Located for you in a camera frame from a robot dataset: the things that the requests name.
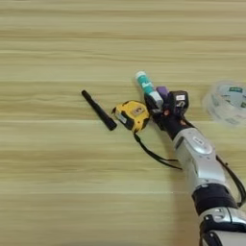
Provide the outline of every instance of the roll of tape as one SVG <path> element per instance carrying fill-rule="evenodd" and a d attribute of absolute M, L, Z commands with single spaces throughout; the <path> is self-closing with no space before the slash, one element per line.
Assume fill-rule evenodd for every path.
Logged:
<path fill-rule="evenodd" d="M 232 82 L 215 84 L 203 106 L 216 121 L 230 126 L 246 126 L 246 86 Z"/>

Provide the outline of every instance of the black marker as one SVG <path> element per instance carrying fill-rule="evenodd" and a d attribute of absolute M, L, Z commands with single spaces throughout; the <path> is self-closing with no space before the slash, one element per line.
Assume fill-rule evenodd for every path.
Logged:
<path fill-rule="evenodd" d="M 116 128 L 116 123 L 110 118 L 105 111 L 91 98 L 91 96 L 87 93 L 86 90 L 83 90 L 82 95 L 86 98 L 88 103 L 92 106 L 92 108 L 96 111 L 101 120 L 105 123 L 105 125 L 109 128 L 110 131 Z"/>

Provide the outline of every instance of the yellow tape measure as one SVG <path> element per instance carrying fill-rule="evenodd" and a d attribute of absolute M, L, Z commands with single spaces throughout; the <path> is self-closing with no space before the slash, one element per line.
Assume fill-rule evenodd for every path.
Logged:
<path fill-rule="evenodd" d="M 137 101 L 117 105 L 112 112 L 116 118 L 133 133 L 144 129 L 150 119 L 146 106 Z"/>

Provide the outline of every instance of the black wire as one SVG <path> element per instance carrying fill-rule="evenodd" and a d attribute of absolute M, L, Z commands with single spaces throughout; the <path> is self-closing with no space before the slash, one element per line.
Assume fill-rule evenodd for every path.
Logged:
<path fill-rule="evenodd" d="M 139 143 L 139 145 L 141 146 L 141 148 L 145 151 L 146 154 L 148 154 L 150 157 L 152 157 L 153 159 L 155 159 L 156 161 L 158 161 L 159 163 L 161 164 L 164 164 L 168 167 L 171 167 L 171 168 L 175 168 L 175 169 L 178 169 L 178 170 L 182 170 L 181 167 L 178 167 L 178 166 L 175 166 L 175 165 L 172 165 L 170 163 L 168 163 L 167 161 L 178 161 L 178 160 L 174 160 L 174 159 L 165 159 L 157 154 L 155 154 L 154 152 L 152 152 L 151 150 L 149 150 L 141 141 L 141 138 L 136 134 L 134 133 L 134 137 L 135 137 L 135 140 L 136 142 Z"/>
<path fill-rule="evenodd" d="M 227 172 L 234 180 L 234 184 L 236 185 L 241 197 L 241 201 L 238 202 L 237 205 L 241 208 L 246 202 L 246 190 L 243 183 L 238 179 L 238 177 L 235 175 L 235 173 L 232 171 L 232 169 L 228 166 L 227 163 L 222 161 L 219 156 L 216 156 L 216 159 L 221 163 L 221 165 L 227 170 Z"/>

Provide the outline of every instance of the purple object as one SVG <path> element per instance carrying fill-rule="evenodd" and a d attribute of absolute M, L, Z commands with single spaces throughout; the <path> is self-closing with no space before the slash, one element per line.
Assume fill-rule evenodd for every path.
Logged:
<path fill-rule="evenodd" d="M 162 99 L 166 99 L 168 95 L 168 89 L 166 88 L 166 86 L 158 86 L 157 92 L 161 96 Z"/>

